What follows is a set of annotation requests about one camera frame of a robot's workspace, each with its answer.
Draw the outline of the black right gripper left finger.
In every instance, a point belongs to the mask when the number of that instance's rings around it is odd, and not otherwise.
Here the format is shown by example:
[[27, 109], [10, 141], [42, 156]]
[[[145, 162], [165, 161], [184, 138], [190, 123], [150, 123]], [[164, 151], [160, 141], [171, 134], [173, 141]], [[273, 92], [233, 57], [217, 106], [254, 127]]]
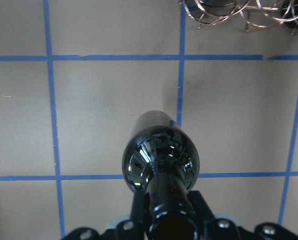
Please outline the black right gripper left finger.
[[145, 228], [149, 223], [149, 200], [146, 192], [134, 192], [129, 219]]

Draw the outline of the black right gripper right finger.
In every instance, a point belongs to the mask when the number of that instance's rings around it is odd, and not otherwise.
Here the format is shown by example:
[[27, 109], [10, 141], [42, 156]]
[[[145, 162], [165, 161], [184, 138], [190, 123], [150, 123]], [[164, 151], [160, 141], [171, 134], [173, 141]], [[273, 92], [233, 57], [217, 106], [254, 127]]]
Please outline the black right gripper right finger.
[[199, 191], [189, 191], [188, 198], [193, 206], [196, 220], [200, 225], [211, 222], [215, 219], [212, 210], [210, 209], [207, 202], [205, 201], [205, 199]]

